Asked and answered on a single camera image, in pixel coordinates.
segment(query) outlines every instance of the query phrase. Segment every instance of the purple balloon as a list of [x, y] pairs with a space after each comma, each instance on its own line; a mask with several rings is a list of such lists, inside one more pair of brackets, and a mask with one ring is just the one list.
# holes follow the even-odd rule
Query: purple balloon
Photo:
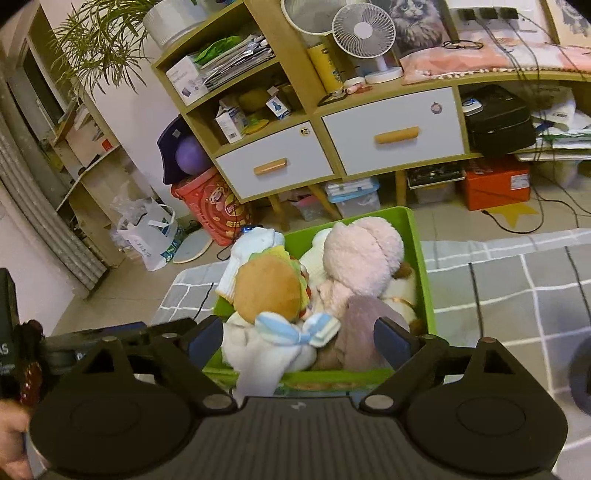
[[213, 165], [199, 140], [192, 135], [178, 143], [176, 160], [183, 172], [195, 176], [201, 175]]

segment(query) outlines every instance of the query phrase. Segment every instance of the red bucket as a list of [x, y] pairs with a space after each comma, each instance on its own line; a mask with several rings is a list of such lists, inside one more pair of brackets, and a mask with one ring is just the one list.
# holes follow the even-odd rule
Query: red bucket
[[187, 204], [213, 240], [223, 247], [240, 234], [242, 225], [252, 223], [248, 204], [238, 202], [216, 167], [173, 185], [170, 192]]

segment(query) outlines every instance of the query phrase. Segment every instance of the yellow canister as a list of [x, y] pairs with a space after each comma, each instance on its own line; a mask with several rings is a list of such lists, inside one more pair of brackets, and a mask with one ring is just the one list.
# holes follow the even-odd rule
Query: yellow canister
[[318, 76], [320, 77], [322, 85], [324, 85], [324, 88], [326, 89], [326, 93], [342, 90], [343, 82], [340, 79], [339, 72], [335, 68], [335, 64], [333, 64], [330, 58], [326, 45], [321, 43], [315, 47], [308, 48], [308, 55], [314, 64], [316, 72], [318, 72]]

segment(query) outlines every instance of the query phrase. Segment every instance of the silver screw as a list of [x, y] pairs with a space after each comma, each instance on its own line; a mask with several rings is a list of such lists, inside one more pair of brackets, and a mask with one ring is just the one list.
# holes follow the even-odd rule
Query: silver screw
[[371, 395], [365, 399], [365, 404], [372, 410], [388, 410], [394, 405], [394, 400], [387, 395]]
[[227, 395], [213, 394], [203, 399], [203, 406], [209, 410], [223, 410], [232, 405], [232, 399]]

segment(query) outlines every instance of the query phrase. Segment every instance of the cabinet leg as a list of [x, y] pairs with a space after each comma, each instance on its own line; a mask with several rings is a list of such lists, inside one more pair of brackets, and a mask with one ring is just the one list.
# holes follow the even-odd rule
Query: cabinet leg
[[406, 207], [406, 170], [396, 172], [396, 205]]
[[281, 230], [283, 232], [288, 232], [290, 230], [290, 222], [287, 219], [287, 215], [285, 214], [285, 210], [281, 206], [281, 202], [279, 200], [278, 195], [269, 195], [269, 201], [271, 202], [271, 206], [273, 207], [273, 211], [277, 215], [279, 219], [279, 224], [281, 225]]
[[312, 194], [320, 200], [320, 203], [322, 204], [324, 209], [329, 213], [333, 220], [342, 219], [339, 211], [335, 207], [335, 204], [329, 202], [326, 193], [324, 192], [322, 187], [319, 187], [318, 185], [308, 185], [308, 188], [310, 189]]

